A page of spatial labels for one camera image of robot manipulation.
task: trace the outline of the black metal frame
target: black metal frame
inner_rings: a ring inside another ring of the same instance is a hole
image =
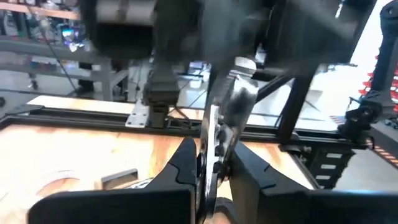
[[[128,114],[97,111],[46,108],[38,105],[22,105],[6,113],[0,119],[0,130],[10,124],[57,126],[68,128],[99,129],[126,133],[161,134],[169,136],[200,137],[200,120],[190,120],[192,127],[187,129],[186,119],[172,118],[166,128],[127,128]],[[297,138],[282,139],[273,126],[247,125],[241,135],[242,141],[281,143],[286,145],[341,147],[345,149],[366,149],[366,144],[356,144],[344,139],[333,131],[309,131],[296,129]]]
[[[129,114],[105,113],[97,111],[68,110],[60,108],[46,108],[39,105],[22,105],[0,118],[0,130],[11,124],[28,124],[38,126],[66,127],[116,131],[125,133],[159,134],[168,136],[200,137],[200,120],[169,118],[165,128],[127,128],[125,122]],[[367,144],[353,143],[342,135],[333,131],[310,131],[295,129],[292,138],[283,138],[279,134],[280,127],[247,125],[241,135],[242,141],[279,143],[283,151],[293,155],[293,159],[313,185],[317,182],[324,188],[333,188],[343,169],[329,170],[330,181],[314,179],[323,172],[323,162],[318,151],[327,152],[339,149],[344,154],[352,149],[366,149]],[[312,148],[312,153],[304,153],[303,149]],[[345,164],[347,161],[335,160],[335,163]]]
[[[275,92],[277,89],[285,85],[291,79],[292,79],[291,77],[286,77],[283,75],[273,78],[267,85],[259,89],[256,103],[260,102],[262,99],[269,96],[271,93]]]

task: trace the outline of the metal bracket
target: metal bracket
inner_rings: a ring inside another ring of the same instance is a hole
[[[236,57],[234,67],[231,69],[230,74],[251,78],[256,70],[257,65],[252,60],[244,57]]]
[[[144,128],[148,122],[149,106],[143,104],[142,100],[137,100],[136,107],[133,109],[126,121],[126,127]]]

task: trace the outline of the workbench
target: workbench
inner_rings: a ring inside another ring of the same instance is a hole
[[[78,14],[75,12],[49,10],[39,7],[30,7],[32,12],[43,16],[59,17],[64,19],[78,19]],[[0,2],[0,9],[29,13],[28,7],[18,4],[10,4]],[[55,58],[59,60],[71,60],[83,63],[90,63],[97,65],[97,70],[90,72],[77,68],[69,68],[64,65],[70,78],[79,80],[89,80],[93,82],[100,82],[102,87],[103,100],[113,100],[113,87],[117,85],[123,78],[128,77],[129,70],[122,70],[115,73],[111,69],[111,59],[98,55],[94,50],[87,52],[82,48],[71,52],[70,49],[62,45],[52,45],[53,52],[50,47],[43,42],[37,42],[29,39],[21,39],[15,37],[2,36],[0,37],[0,51],[14,52],[18,55],[32,55],[38,57]],[[5,57],[2,56],[0,61],[0,70],[9,70],[15,72],[24,72],[30,74],[50,75],[55,77],[66,78],[65,73],[59,65],[56,67],[33,66],[28,60],[15,59],[18,56]]]
[[[30,105],[83,111],[129,114],[134,104],[53,96],[39,96]],[[190,119],[201,119],[203,111],[182,109]],[[176,111],[171,116],[178,116]],[[252,115],[249,124],[264,124]],[[25,213],[40,197],[68,190],[92,190],[93,182],[109,173],[136,168],[140,180],[155,177],[173,155],[182,137],[120,133],[77,128],[55,128],[12,124],[0,130],[0,223],[24,223]],[[199,139],[195,139],[199,149]],[[301,185],[313,189],[300,164],[277,144],[244,142],[277,169]],[[74,178],[44,184],[46,176],[72,170]],[[229,184],[218,189],[219,197],[231,198]]]

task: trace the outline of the cable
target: cable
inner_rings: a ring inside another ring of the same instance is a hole
[[[68,72],[65,69],[65,67],[62,65],[61,61],[58,59],[57,54],[54,52],[54,49],[52,48],[49,40],[47,39],[47,37],[45,35],[45,31],[43,30],[43,27],[40,25],[40,21],[38,19],[36,19],[36,17],[34,16],[35,13],[33,12],[32,8],[30,6],[27,6],[27,9],[28,9],[29,13],[32,14],[33,20],[35,20],[37,22],[37,24],[39,25],[39,31],[42,34],[44,41],[48,45],[49,49],[51,50],[51,53],[53,54],[54,58],[57,60],[58,64],[61,66],[61,69],[63,70],[63,72],[67,76],[67,78],[69,80],[69,83],[72,86],[73,90],[75,91],[76,95],[78,95],[78,91],[77,91],[77,88],[76,88],[75,84],[73,84],[72,79],[70,78],[70,75],[68,74]]]
[[[207,71],[207,70],[208,70],[207,67],[204,68],[204,69],[202,69],[202,70],[198,73],[198,75],[202,74],[204,71]],[[196,77],[193,77],[193,78],[189,79],[188,82],[187,82],[184,86],[181,87],[180,91],[183,90],[194,78],[196,78]],[[191,103],[188,107],[191,107],[198,99],[199,99],[199,98],[196,98],[196,100],[195,100],[193,103]],[[170,115],[172,112],[174,112],[176,108],[177,108],[177,105],[174,106],[174,109],[172,109],[172,110],[168,113],[168,115]]]
[[[196,101],[198,101],[199,98],[200,98],[203,94],[205,94],[206,92],[207,92],[207,90],[203,90],[202,93],[200,93],[199,96],[198,96],[188,107],[191,107],[191,106],[192,106]],[[177,111],[181,116],[183,116],[183,117],[185,118],[185,120],[188,121],[188,124],[185,124],[185,123],[181,122],[181,121],[178,120],[177,118],[174,118],[174,117],[172,117],[172,116],[169,116],[169,114],[170,114],[171,112],[173,112],[173,111]],[[170,111],[170,113],[168,114],[168,118],[169,118],[169,119],[173,119],[173,120],[177,121],[181,126],[185,126],[185,127],[187,127],[188,129],[192,129],[192,122],[191,122],[191,119],[190,119],[186,114],[184,114],[182,111],[180,111],[177,107],[175,107],[172,111]]]

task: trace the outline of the wooden tabletop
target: wooden tabletop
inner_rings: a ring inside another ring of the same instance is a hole
[[[21,5],[21,4],[11,4],[11,3],[6,3],[6,2],[0,2],[0,9],[14,11],[14,12],[30,13],[28,7]],[[57,18],[64,18],[64,19],[73,19],[73,20],[80,19],[80,15],[75,12],[43,9],[41,7],[35,7],[35,6],[30,6],[30,9],[32,10],[33,13],[37,13],[37,14],[43,15],[43,16],[50,16],[50,17],[57,17]]]
[[[127,103],[39,96],[30,104],[53,108],[129,113]],[[192,119],[201,111],[188,110]],[[26,211],[43,196],[72,189],[90,190],[98,178],[122,170],[138,169],[139,179],[155,177],[183,138],[117,133],[85,129],[11,125],[0,131],[0,223],[25,223]],[[291,156],[276,144],[244,142],[272,167],[312,189]],[[68,170],[63,180],[60,171]],[[229,184],[219,197],[231,198]]]

